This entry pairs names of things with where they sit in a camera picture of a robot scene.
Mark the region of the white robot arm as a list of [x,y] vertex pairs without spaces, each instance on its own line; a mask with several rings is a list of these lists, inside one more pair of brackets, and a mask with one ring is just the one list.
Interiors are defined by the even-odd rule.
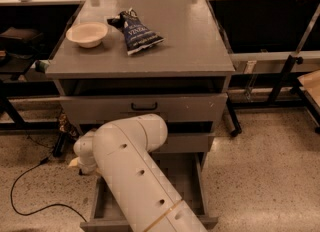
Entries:
[[156,114],[111,121],[75,142],[70,165],[103,177],[133,232],[207,232],[150,156],[167,136]]

